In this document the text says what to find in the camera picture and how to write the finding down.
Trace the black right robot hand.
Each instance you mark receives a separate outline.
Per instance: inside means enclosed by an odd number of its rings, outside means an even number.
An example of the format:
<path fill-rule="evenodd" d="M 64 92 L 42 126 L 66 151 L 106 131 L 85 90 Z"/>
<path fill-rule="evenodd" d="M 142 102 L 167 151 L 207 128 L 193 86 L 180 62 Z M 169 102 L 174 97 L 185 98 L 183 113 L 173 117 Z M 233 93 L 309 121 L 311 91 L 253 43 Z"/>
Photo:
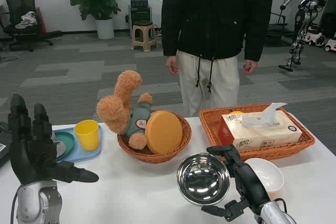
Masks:
<path fill-rule="evenodd" d="M 229 176 L 235 179 L 236 190 L 240 195 L 240 201 L 232 200 L 224 208 L 217 206 L 204 206 L 201 211 L 225 218 L 230 222 L 244 213 L 249 208 L 254 214 L 257 223 L 263 223 L 261 209 L 264 204 L 270 202 L 270 198 L 262 182 L 253 169 L 242 161 L 239 151 L 234 145 L 221 145 L 208 147 L 207 152 L 225 158 L 224 164 L 229 171 Z"/>

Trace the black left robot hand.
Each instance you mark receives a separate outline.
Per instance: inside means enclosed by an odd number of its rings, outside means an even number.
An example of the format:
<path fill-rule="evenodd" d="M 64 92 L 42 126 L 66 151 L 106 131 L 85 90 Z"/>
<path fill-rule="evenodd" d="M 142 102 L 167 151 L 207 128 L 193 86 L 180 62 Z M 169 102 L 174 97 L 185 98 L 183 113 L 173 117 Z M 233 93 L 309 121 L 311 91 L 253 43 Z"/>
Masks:
<path fill-rule="evenodd" d="M 24 98 L 13 94 L 8 127 L 12 135 L 10 163 L 21 185 L 53 179 L 67 183 L 95 183 L 99 180 L 97 174 L 77 168 L 72 162 L 56 162 L 57 150 L 51 139 L 52 124 L 42 104 L 35 104 L 32 120 Z"/>

